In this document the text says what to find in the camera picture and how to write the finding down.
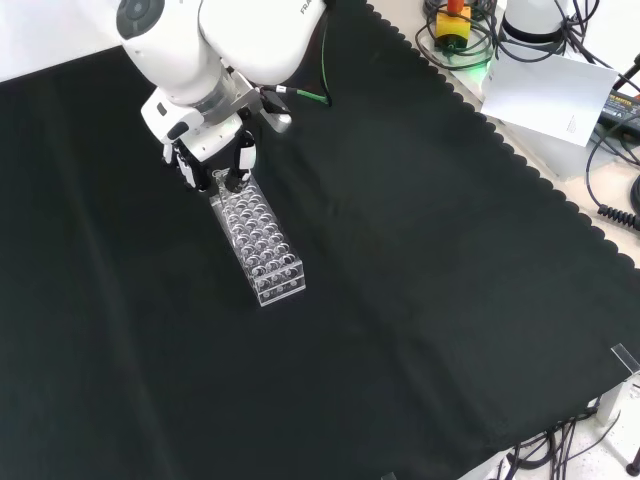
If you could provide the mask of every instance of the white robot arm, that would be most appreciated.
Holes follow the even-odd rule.
[[[265,109],[254,85],[296,72],[325,10],[323,0],[122,0],[122,45],[158,87],[142,115],[192,187],[208,187],[194,169],[236,138],[227,185],[237,190],[249,178],[256,148],[241,116],[261,115],[278,132],[289,126],[284,104],[271,98]]]

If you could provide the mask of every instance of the black cloth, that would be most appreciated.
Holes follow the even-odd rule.
[[[0,86],[3,478],[456,479],[625,378],[632,262],[360,0],[327,75],[258,135],[266,308],[122,51]]]

